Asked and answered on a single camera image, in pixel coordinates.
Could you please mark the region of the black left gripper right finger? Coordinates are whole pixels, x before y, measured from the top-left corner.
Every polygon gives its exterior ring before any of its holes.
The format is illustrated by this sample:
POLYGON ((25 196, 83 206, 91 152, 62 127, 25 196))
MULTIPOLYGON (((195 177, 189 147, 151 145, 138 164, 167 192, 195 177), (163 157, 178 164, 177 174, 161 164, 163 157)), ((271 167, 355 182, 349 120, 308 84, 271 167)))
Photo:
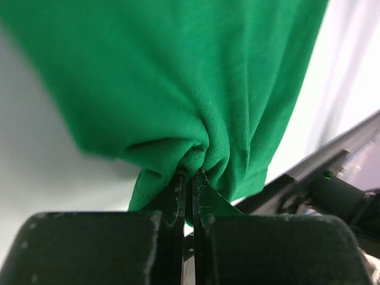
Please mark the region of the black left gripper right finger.
POLYGON ((371 284, 348 226, 334 216, 241 213, 204 173, 192 180, 197 284, 371 284))

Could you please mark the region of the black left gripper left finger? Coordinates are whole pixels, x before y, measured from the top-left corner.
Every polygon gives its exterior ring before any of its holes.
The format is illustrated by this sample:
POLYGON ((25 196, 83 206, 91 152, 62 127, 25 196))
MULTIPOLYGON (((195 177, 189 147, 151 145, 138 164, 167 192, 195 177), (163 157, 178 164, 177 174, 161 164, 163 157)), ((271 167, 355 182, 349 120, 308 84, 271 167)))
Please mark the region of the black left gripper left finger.
POLYGON ((2 284, 182 284, 186 179, 140 211, 41 212, 20 227, 2 284))

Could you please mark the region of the green t-shirt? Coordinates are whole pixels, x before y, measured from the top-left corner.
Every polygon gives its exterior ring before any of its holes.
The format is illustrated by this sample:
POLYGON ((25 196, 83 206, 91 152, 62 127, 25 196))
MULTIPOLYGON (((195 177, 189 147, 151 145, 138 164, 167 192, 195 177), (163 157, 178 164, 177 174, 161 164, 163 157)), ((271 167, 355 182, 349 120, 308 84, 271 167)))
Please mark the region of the green t-shirt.
POLYGON ((327 1, 2 1, 1 23, 85 152, 137 165, 129 209, 181 170, 262 191, 327 1))

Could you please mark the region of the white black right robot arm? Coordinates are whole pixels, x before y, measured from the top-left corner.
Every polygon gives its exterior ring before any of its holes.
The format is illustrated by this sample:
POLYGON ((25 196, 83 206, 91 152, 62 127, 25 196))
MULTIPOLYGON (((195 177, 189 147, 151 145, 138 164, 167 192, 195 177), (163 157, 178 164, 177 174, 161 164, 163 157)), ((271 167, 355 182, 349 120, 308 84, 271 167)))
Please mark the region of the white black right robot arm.
POLYGON ((307 156, 264 189, 243 199, 245 214, 294 214, 310 206, 342 219, 355 233, 379 239, 379 188, 365 191, 344 175, 379 135, 379 112, 307 156))

